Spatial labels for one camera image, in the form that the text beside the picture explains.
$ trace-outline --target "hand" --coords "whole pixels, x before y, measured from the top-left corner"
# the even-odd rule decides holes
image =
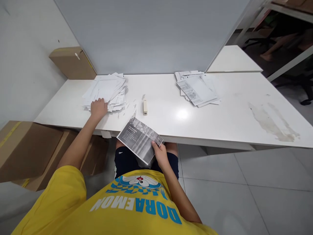
[[[165,145],[161,144],[160,147],[158,147],[154,141],[152,141],[151,144],[156,153],[156,160],[161,170],[164,171],[168,167],[171,167],[169,163],[169,159],[167,158]]]
[[[91,118],[100,121],[108,112],[108,103],[104,102],[104,99],[98,99],[91,103]]]

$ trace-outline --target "doraemon face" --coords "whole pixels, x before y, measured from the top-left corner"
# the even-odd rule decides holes
[[[161,187],[161,184],[159,182],[145,175],[129,177],[121,176],[119,182],[121,185],[138,185],[151,189]]]

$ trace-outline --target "knee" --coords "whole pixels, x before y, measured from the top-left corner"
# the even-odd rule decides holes
[[[166,151],[167,152],[172,153],[176,157],[178,157],[178,146],[177,146],[177,143],[166,142],[164,145],[166,147]]]
[[[115,149],[118,149],[119,147],[122,147],[122,146],[125,146],[125,145],[121,141],[117,140]]]

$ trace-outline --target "white partition panel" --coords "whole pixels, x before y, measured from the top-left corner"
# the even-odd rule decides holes
[[[97,74],[206,71],[250,0],[55,0]]]

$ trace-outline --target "stack of papers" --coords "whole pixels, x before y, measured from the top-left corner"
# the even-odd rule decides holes
[[[122,73],[96,76],[82,96],[84,98],[83,106],[90,111],[91,102],[103,98],[105,102],[108,102],[108,112],[123,109],[126,102],[125,81]]]
[[[181,96],[191,101],[195,106],[203,107],[207,104],[219,104],[212,75],[197,70],[175,73],[177,85],[181,88]]]

